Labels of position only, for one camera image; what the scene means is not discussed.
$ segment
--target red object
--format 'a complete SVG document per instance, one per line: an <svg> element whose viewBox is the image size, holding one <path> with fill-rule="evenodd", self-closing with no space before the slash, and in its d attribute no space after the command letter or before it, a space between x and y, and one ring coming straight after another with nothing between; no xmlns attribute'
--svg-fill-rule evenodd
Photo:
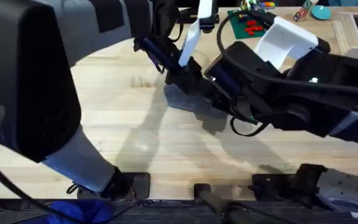
<svg viewBox="0 0 358 224"><path fill-rule="evenodd" d="M253 29L256 31L262 31L264 28L262 26L255 26Z"/></svg>
<svg viewBox="0 0 358 224"><path fill-rule="evenodd" d="M254 26L254 25L256 25L256 21L248 21L247 22L247 27Z"/></svg>

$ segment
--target wooden table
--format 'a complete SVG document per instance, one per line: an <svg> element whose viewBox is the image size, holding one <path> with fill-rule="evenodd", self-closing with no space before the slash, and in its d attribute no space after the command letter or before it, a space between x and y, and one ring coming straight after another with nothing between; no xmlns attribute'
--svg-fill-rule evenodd
<svg viewBox="0 0 358 224"><path fill-rule="evenodd" d="M297 9L284 7L273 12L292 21ZM358 7L332 10L335 18L341 11L358 12ZM226 9L220 9L220 16L226 16ZM331 21L307 18L299 25L327 40L333 53L339 52ZM224 29L223 41L225 46L235 41L230 25ZM251 47L257 41L245 40ZM145 53L133 52L132 43L128 40L96 52L72 71L85 133L121 170L150 172L150 198L191 199L193 184L206 182L223 197L252 199L247 190L252 174L294 173L302 163L358 174L358 144L271 127L255 138L243 138L225 120L169 108L163 95L164 76ZM206 69L218 55L215 29L202 35L194 56ZM287 60L283 69L292 65ZM245 133L252 129L245 123L237 126ZM65 193L70 180L1 146L0 168L35 198L76 197ZM0 198L16 196L0 184Z"/></svg>

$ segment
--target blue cloth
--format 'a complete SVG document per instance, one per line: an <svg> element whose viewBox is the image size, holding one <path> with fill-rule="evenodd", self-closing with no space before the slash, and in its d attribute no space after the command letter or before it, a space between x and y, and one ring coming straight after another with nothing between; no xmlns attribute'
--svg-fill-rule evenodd
<svg viewBox="0 0 358 224"><path fill-rule="evenodd" d="M328 0L330 6L358 6L358 0Z"/></svg>
<svg viewBox="0 0 358 224"><path fill-rule="evenodd" d="M73 200L58 201L51 208L63 212L83 222L103 222L113 216L113 208L110 203L102 200ZM36 220L30 220L23 224L77 224L55 215L47 215Z"/></svg>

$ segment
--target black cable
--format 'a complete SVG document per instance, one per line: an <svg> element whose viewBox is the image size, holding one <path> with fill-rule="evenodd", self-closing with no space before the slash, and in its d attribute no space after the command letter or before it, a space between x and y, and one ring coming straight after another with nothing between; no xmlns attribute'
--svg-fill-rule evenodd
<svg viewBox="0 0 358 224"><path fill-rule="evenodd" d="M230 21L231 18L238 16L240 14L247 14L247 11L235 12L235 13L227 16L222 21L222 23L220 24L220 26L218 28L218 33L217 33L216 39L218 42L219 50L221 51L223 58L225 58L228 62L233 64L238 69L245 72L246 73L245 75L250 75L254 78L259 78L266 82L272 82L272 83L277 83L277 84L282 84L282 85L295 85L295 86L301 86L301 87L305 87L305 88L313 88L315 90L319 89L319 90L325 90L325 91L338 91L341 93L358 95L358 88L349 87L349 86L339 86L339 85L331 85L331 84L316 84L316 83L301 82L301 81L294 81L294 80L284 80L281 78L273 78L273 77L261 75L255 71L252 71L252 70L246 68L245 66L242 66L240 63L238 63L236 60L234 60L227 52L225 52L225 48L223 47L223 44L222 44L223 27L227 24L227 22Z"/></svg>
<svg viewBox="0 0 358 224"><path fill-rule="evenodd" d="M234 126L234 121L236 120L237 118L233 117L230 119L230 127L232 129L232 131L234 133L236 133L237 135L240 135L240 136L244 136L244 137L254 137L256 136L257 134L261 133L269 124L267 123L264 123L262 124L261 126L259 126L254 132L252 133L249 133L249 134L241 134L240 132L237 131L236 127Z"/></svg>
<svg viewBox="0 0 358 224"><path fill-rule="evenodd" d="M103 223L108 223L113 221L115 218L117 218L119 215L122 215L124 212L128 211L129 209L133 208L136 203L133 203L132 205L128 206L127 208L123 209L122 211L118 212L117 214L115 214L112 218L103 221L103 222L97 222L97 223L90 223L90 222L83 222L80 220L77 220L73 217L70 217L66 214L64 214L61 211L55 210L53 208L50 208L38 201L36 201L35 199L33 199L32 197L28 196L26 193L24 193L20 188L18 188L15 184L13 184L1 171L0 171L0 183L3 184L3 186L5 186L6 188L8 188L11 192L15 193L17 196L19 196L21 199L26 200L30 203L32 203L33 205L35 205L36 207L39 207L40 209L48 212L49 214L52 215L56 215L59 216L61 218L65 218L71 222L75 222L75 223L80 223L80 224L103 224Z"/></svg>

